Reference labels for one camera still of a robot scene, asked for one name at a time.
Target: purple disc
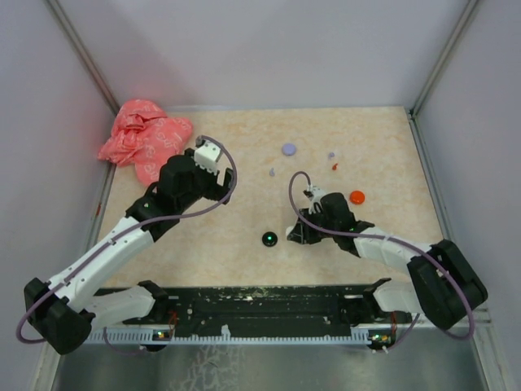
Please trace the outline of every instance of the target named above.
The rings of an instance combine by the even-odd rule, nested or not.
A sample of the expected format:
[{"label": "purple disc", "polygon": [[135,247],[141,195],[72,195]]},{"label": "purple disc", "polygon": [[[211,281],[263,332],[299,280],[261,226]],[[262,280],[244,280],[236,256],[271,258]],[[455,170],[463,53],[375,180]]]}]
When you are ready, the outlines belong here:
[{"label": "purple disc", "polygon": [[286,156],[293,156],[296,153],[296,146],[292,143],[282,145],[282,153]]}]

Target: countertop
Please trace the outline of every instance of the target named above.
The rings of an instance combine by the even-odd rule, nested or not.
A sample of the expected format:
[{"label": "countertop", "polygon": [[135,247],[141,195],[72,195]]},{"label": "countertop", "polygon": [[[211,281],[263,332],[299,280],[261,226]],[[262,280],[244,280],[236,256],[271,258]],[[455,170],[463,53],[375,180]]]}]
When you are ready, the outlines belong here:
[{"label": "countertop", "polygon": [[[238,166],[239,182],[231,202],[202,217],[182,220],[157,243],[138,254],[113,275],[106,287],[127,287],[151,279],[164,287],[230,285],[298,285],[373,283],[407,276],[376,261],[341,251],[331,239],[299,245],[285,240],[296,222],[287,188],[297,170],[309,173],[313,184],[366,195],[350,207],[356,217],[407,239],[434,243],[441,239],[427,181],[407,116],[402,107],[320,108],[212,112],[172,112],[194,123],[195,137],[216,138]],[[282,145],[294,143],[294,156]],[[328,158],[334,152],[335,157]],[[337,170],[332,165],[338,163]],[[221,158],[221,175],[228,166]],[[275,176],[270,177],[270,169]],[[307,207],[305,180],[297,179],[297,205]],[[100,237],[124,216],[146,188],[134,167],[116,170]],[[201,200],[190,211],[212,202]],[[266,231],[278,243],[261,243]]]}]

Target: crumpled pink cloth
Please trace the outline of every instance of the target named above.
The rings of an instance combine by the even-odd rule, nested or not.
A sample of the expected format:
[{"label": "crumpled pink cloth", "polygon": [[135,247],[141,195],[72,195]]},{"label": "crumpled pink cloth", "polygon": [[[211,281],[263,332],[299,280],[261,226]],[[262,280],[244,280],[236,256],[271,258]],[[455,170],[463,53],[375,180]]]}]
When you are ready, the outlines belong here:
[{"label": "crumpled pink cloth", "polygon": [[130,100],[118,112],[98,159],[118,166],[135,163],[138,179],[148,186],[159,179],[160,168],[169,157],[183,151],[192,130],[190,120],[168,118],[150,100]]}]

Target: small red object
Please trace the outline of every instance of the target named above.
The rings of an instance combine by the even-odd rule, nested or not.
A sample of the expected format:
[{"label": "small red object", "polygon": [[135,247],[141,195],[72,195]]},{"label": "small red object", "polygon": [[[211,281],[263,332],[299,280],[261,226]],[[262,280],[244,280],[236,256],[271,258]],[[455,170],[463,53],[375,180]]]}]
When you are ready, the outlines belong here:
[{"label": "small red object", "polygon": [[363,204],[366,200],[366,195],[359,190],[355,190],[349,196],[349,200],[353,202],[355,205]]}]

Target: purple cable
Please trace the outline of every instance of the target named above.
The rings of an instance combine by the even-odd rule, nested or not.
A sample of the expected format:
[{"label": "purple cable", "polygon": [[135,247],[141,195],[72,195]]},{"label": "purple cable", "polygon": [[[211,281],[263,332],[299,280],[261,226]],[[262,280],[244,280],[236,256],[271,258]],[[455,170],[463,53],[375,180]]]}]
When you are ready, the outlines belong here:
[{"label": "purple cable", "polygon": [[[92,254],[90,254],[75,270],[71,272],[70,275],[65,277],[63,279],[64,283],[59,283],[54,288],[52,288],[49,292],[47,292],[45,295],[40,297],[33,305],[29,307],[27,312],[22,316],[21,320],[18,322],[18,325],[16,326],[16,339],[24,344],[40,344],[42,342],[45,342],[44,339],[39,340],[28,340],[24,336],[22,336],[22,327],[24,326],[25,322],[28,321],[29,317],[33,314],[33,312],[44,302],[48,297],[54,295],[58,290],[60,290],[66,283],[68,283],[71,279],[73,279],[80,271],[86,268],[87,265],[89,265],[99,254],[101,254],[107,247],[114,244],[114,242],[121,237],[127,235],[128,233],[137,230],[138,228],[141,228],[142,226],[152,224],[154,222],[164,222],[168,220],[180,220],[182,218],[189,218],[189,217],[197,217],[201,216],[203,214],[206,214],[208,212],[211,212],[215,208],[217,208],[219,205],[224,204],[227,200],[230,199],[232,193],[234,192],[235,188],[237,187],[237,166],[235,165],[234,158],[232,155],[228,152],[228,150],[219,143],[216,139],[208,137],[208,136],[201,136],[202,139],[208,140],[211,143],[216,144],[222,152],[226,155],[228,158],[228,161],[230,162],[231,168],[234,171],[234,177],[232,178],[230,189],[225,194],[224,197],[222,197],[220,200],[218,200],[215,204],[207,207],[206,209],[200,210],[198,212],[193,213],[187,213],[187,214],[180,214],[180,215],[172,215],[172,216],[161,216],[161,217],[154,217],[149,218],[148,220],[145,220],[143,222],[139,222],[138,224],[134,224],[133,226],[130,226],[126,230],[123,230],[117,235],[112,236],[107,242],[103,243],[96,251],[94,251]],[[105,339],[105,336],[107,335],[106,332],[103,333],[103,339],[108,342],[108,338]]]},{"label": "purple cable", "polygon": [[[456,294],[458,295],[459,299],[462,301],[463,307],[465,307],[466,316],[469,319],[469,331],[467,334],[465,334],[463,336],[455,335],[452,332],[448,332],[446,330],[442,330],[442,332],[455,340],[469,340],[470,338],[472,338],[472,336],[474,335],[474,330],[475,330],[475,320],[474,320],[474,315],[472,314],[471,305],[469,304],[468,300],[465,297],[465,294],[463,293],[462,289],[459,287],[456,280],[449,274],[449,272],[436,259],[431,257],[429,254],[425,253],[422,249],[417,248],[416,246],[414,246],[410,243],[407,243],[404,240],[394,238],[392,236],[387,237],[387,236],[383,236],[383,235],[369,235],[369,234],[357,234],[354,232],[332,231],[332,230],[327,230],[325,228],[321,228],[320,226],[313,224],[311,221],[309,221],[304,216],[302,216],[299,209],[296,207],[295,200],[293,200],[293,191],[292,191],[293,182],[295,181],[296,177],[298,177],[299,175],[304,175],[306,177],[306,179],[308,181],[308,185],[311,185],[311,178],[304,171],[297,171],[296,173],[293,174],[293,176],[290,179],[290,185],[289,185],[290,204],[291,204],[291,207],[293,208],[293,211],[296,213],[296,215],[298,216],[298,218],[300,220],[302,220],[308,226],[311,226],[313,229],[320,231],[320,232],[324,232],[325,234],[329,234],[329,235],[349,236],[352,238],[389,240],[389,241],[397,243],[403,247],[406,247],[410,250],[413,250],[415,253],[417,253],[417,254],[421,255],[422,257],[424,257],[425,259],[427,259],[437,270],[440,271],[440,273],[447,279],[447,281],[449,281],[450,285],[453,287],[453,289],[456,292]],[[403,336],[397,342],[401,342],[404,339],[404,337],[406,337],[409,334],[410,330],[413,329],[414,325],[418,321],[418,318],[419,317],[417,316],[417,318],[410,324],[409,328],[404,332]]]},{"label": "purple cable", "polygon": [[108,340],[106,327],[103,328],[103,340],[105,341],[105,345],[107,345],[109,348],[114,350],[116,353],[121,354],[122,356],[136,357],[136,356],[140,356],[141,354],[145,354],[147,352],[146,349],[141,349],[141,348],[139,350],[135,350],[132,352],[126,352],[124,350],[118,349],[113,344],[111,344],[110,341]]},{"label": "purple cable", "polygon": [[418,320],[420,319],[420,314],[416,314],[413,321],[410,323],[409,327],[407,327],[407,330],[404,331],[404,333],[396,340],[392,346],[389,346],[387,348],[387,351],[395,349],[398,345],[400,345],[403,340],[409,335],[409,333],[413,330],[414,326],[416,326],[416,323],[418,323]]}]

